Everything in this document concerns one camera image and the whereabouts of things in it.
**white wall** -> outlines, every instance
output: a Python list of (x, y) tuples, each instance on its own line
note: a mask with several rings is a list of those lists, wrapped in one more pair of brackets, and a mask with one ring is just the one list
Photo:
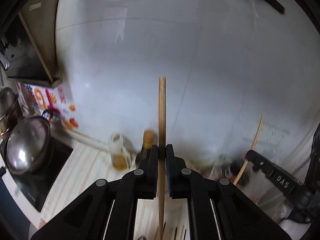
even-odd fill
[(260, 0), (60, 0), (57, 56), (79, 132), (107, 142), (119, 131), (138, 150), (157, 130), (166, 76), (177, 154), (243, 156), (265, 114), (256, 149), (284, 160), (320, 120), (320, 38), (293, 0), (278, 1), (285, 15)]

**metal pot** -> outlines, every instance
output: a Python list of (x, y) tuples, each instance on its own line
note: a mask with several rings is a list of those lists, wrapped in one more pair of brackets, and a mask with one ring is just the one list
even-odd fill
[(18, 96), (10, 88), (0, 90), (0, 137), (6, 139), (11, 129), (23, 118)]
[(37, 171), (47, 159), (51, 142), (50, 123), (42, 116), (31, 116), (18, 123), (10, 133), (5, 147), (6, 165), (11, 174), (21, 175)]

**cooktop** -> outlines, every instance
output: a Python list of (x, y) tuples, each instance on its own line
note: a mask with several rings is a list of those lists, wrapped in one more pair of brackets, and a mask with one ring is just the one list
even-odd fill
[[(53, 137), (51, 138), (51, 144), (53, 151), (48, 153), (42, 168), (35, 173), (26, 172), (22, 175), (12, 175), (23, 195), (39, 212), (42, 210), (52, 184), (73, 151), (72, 148)], [(2, 158), (4, 158), (4, 147), (5, 140), (0, 144)]]

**yellow oil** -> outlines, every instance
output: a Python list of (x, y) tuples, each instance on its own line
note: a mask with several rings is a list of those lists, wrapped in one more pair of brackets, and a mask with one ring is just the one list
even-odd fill
[(124, 170), (128, 168), (127, 160), (122, 155), (111, 155), (112, 165), (118, 170)]

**silver rivet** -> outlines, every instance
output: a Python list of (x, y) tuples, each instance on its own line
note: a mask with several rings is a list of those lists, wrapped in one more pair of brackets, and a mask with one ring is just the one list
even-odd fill
[(104, 186), (106, 183), (107, 183), (107, 182), (106, 182), (105, 179), (98, 179), (98, 180), (96, 181), (96, 185), (97, 185), (98, 187), (102, 187), (102, 186)]
[(139, 176), (139, 175), (142, 175), (142, 174), (143, 174), (143, 170), (142, 170), (142, 169), (136, 169), (133, 173), (134, 173), (135, 175)]
[(226, 179), (226, 178), (222, 178), (222, 179), (219, 180), (219, 182), (220, 182), (221, 185), (226, 186), (226, 185), (229, 184), (230, 181), (228, 179)]
[(184, 175), (189, 175), (190, 173), (191, 173), (191, 170), (190, 169), (187, 169), (187, 168), (184, 168), (184, 169), (182, 169), (182, 174), (184, 174)]

